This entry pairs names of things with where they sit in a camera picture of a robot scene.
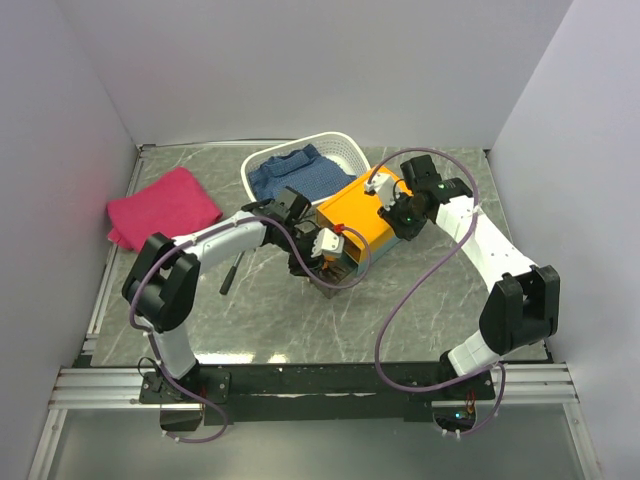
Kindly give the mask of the orange black combination pliers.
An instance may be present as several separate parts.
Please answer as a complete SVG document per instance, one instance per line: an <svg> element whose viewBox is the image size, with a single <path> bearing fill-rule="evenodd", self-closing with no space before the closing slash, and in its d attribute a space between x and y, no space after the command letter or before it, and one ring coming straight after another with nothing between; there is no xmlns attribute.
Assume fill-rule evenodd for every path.
<svg viewBox="0 0 640 480"><path fill-rule="evenodd" d="M324 257L321 273L325 276L341 276L346 272L345 264L341 257Z"/></svg>

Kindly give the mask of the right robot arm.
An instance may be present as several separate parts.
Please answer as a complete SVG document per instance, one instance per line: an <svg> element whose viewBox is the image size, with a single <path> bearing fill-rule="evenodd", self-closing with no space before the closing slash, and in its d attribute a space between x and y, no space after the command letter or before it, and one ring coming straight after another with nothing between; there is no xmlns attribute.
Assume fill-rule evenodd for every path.
<svg viewBox="0 0 640 480"><path fill-rule="evenodd" d="M378 214L398 238L412 240L432 222L455 242L436 265L463 252L485 283L489 296L477 330L445 353L447 368L439 372L438 384L427 388L457 399L471 389L474 375L557 332L560 276L552 266L539 266L522 254L494 225L482 210L475 179L459 160L445 157L463 174L445 179L432 160L437 150L412 152L413 158L401 165L407 192L399 192L396 180L378 168L369 174L364 191L379 198Z"/></svg>

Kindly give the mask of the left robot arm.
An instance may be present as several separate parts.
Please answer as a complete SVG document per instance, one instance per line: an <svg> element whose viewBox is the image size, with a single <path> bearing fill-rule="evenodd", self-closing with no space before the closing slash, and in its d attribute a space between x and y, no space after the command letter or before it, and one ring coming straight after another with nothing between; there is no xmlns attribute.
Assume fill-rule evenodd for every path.
<svg viewBox="0 0 640 480"><path fill-rule="evenodd" d="M155 233L144 243L122 287L131 326L148 335L164 372L163 389L185 402L204 391L200 364L186 328L200 274L247 250L273 245L288 254L293 276L317 275L325 264L320 246L332 232L301 227L310 201L287 187L275 199L252 202L230 218L192 234Z"/></svg>

